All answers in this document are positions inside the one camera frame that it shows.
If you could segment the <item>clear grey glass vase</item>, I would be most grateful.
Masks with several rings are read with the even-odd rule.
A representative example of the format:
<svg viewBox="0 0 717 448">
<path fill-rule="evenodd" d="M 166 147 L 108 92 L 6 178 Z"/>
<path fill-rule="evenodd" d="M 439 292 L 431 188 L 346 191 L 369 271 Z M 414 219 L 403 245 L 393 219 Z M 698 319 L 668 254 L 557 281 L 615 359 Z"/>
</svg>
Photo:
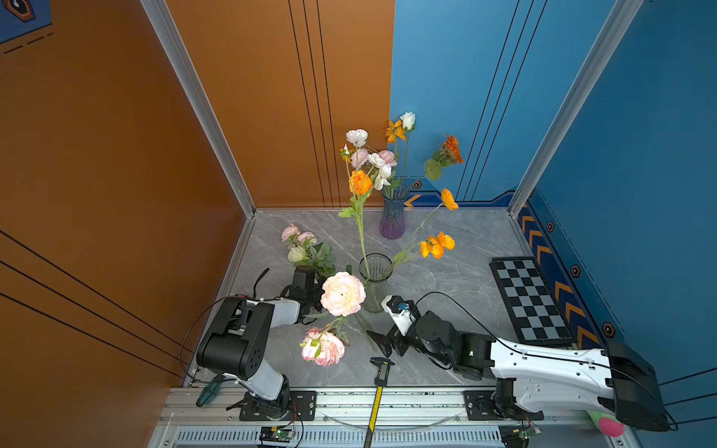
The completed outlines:
<svg viewBox="0 0 717 448">
<path fill-rule="evenodd" d="M 360 276 L 366 292 L 363 308 L 372 314 L 383 313 L 382 302 L 388 296 L 388 280 L 393 274 L 393 262 L 381 253 L 369 253 L 360 262 Z"/>
</svg>

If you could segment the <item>blue purple glass vase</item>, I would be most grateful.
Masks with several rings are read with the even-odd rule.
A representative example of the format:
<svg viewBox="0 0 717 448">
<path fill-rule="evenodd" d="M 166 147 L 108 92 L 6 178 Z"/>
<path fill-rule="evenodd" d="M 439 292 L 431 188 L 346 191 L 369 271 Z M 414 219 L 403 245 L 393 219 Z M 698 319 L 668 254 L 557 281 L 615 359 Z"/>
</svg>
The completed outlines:
<svg viewBox="0 0 717 448">
<path fill-rule="evenodd" d="M 379 224 L 380 233 L 389 240 L 401 238 L 406 229 L 404 208 L 408 199 L 408 189 L 399 187 L 392 193 L 383 192 L 384 208 Z"/>
</svg>

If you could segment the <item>pink peony flower stem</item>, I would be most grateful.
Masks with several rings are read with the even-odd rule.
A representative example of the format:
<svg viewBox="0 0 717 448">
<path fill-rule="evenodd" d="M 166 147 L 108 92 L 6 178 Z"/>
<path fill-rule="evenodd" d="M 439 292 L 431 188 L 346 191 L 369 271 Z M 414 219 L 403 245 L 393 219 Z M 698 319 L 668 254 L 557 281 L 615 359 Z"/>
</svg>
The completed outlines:
<svg viewBox="0 0 717 448">
<path fill-rule="evenodd" d="M 349 190 L 356 196 L 368 195 L 370 190 L 382 192 L 391 186 L 397 167 L 393 151 L 371 152 L 368 149 L 355 150 L 349 159 L 352 169 Z"/>
</svg>

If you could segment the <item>orange gerbera flower stem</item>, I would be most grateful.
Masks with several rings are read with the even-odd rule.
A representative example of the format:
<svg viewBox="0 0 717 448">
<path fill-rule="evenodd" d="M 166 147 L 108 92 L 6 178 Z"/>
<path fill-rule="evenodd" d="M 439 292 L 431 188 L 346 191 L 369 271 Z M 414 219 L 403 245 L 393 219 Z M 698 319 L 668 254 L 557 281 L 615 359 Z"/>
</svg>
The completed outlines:
<svg viewBox="0 0 717 448">
<path fill-rule="evenodd" d="M 459 140 L 452 134 L 447 134 L 437 151 L 425 162 L 424 172 L 413 182 L 412 186 L 416 188 L 424 179 L 431 182 L 438 181 L 443 176 L 444 170 L 461 164 L 464 164 L 464 160 Z"/>
</svg>

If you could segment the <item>white rose flower stem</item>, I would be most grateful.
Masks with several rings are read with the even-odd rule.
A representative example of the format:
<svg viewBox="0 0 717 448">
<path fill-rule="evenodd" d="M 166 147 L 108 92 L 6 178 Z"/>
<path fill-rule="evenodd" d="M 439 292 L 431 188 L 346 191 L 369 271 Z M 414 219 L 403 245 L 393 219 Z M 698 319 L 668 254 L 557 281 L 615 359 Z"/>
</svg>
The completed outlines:
<svg viewBox="0 0 717 448">
<path fill-rule="evenodd" d="M 404 153 L 403 153 L 403 167 L 401 168 L 401 177 L 399 181 L 399 187 L 403 187 L 403 182 L 406 177 L 406 171 L 407 171 L 407 162 L 409 158 L 409 150 L 410 150 L 410 135 L 411 132 L 414 131 L 414 128 L 416 126 L 416 114 L 414 112 L 408 111 L 403 113 L 401 115 L 401 130 L 403 131 L 403 137 L 404 137 Z"/>
</svg>

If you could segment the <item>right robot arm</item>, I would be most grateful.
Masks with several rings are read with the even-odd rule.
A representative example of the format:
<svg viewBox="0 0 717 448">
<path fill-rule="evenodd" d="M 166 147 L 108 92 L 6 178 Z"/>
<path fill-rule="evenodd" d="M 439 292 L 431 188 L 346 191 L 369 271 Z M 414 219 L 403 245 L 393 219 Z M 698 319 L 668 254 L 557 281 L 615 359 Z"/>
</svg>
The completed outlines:
<svg viewBox="0 0 717 448">
<path fill-rule="evenodd" d="M 393 314 L 393 328 L 370 337 L 386 357 L 414 347 L 465 378 L 496 380 L 488 410 L 503 419 L 543 418 L 554 409 L 608 414 L 633 429 L 670 430 L 655 368 L 625 343 L 569 350 L 460 332 L 427 311 Z"/>
</svg>

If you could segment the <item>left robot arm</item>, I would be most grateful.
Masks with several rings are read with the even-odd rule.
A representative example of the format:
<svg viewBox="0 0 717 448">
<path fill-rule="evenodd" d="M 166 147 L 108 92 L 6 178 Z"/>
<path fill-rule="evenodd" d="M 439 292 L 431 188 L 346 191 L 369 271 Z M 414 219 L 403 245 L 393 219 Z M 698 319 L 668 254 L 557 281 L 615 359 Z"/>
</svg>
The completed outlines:
<svg viewBox="0 0 717 448">
<path fill-rule="evenodd" d="M 259 299 L 256 294 L 222 299 L 207 332 L 195 352 L 197 366 L 215 377 L 202 390 L 198 407 L 211 403 L 221 386 L 234 382 L 246 388 L 244 398 L 229 406 L 243 419 L 280 420 L 298 414 L 291 397 L 289 379 L 265 359 L 270 330 L 303 324 L 320 312 L 317 271 L 309 266 L 295 269 L 292 283 L 278 297 Z"/>
</svg>

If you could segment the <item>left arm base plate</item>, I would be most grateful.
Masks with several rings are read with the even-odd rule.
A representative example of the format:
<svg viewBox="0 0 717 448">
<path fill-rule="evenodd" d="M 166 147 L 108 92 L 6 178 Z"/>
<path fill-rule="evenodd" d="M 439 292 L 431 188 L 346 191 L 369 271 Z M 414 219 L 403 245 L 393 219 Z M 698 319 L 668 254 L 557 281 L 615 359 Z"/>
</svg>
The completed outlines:
<svg viewBox="0 0 717 448">
<path fill-rule="evenodd" d="M 240 401 L 239 420 L 243 422 L 268 422 L 291 420 L 295 414 L 304 422 L 315 419 L 317 392 L 294 390 L 281 392 L 274 401 L 267 401 L 246 392 Z"/>
</svg>

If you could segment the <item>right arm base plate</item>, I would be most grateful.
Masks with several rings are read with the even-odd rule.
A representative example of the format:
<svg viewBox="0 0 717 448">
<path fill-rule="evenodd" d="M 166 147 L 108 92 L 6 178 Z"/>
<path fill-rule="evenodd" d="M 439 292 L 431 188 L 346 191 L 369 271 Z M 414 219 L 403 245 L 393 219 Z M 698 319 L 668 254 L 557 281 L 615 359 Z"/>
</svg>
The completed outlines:
<svg viewBox="0 0 717 448">
<path fill-rule="evenodd" d="M 470 389 L 463 392 L 464 407 L 470 421 L 515 420 L 543 421 L 543 412 L 528 412 L 507 397 L 496 398 L 496 393 Z"/>
</svg>

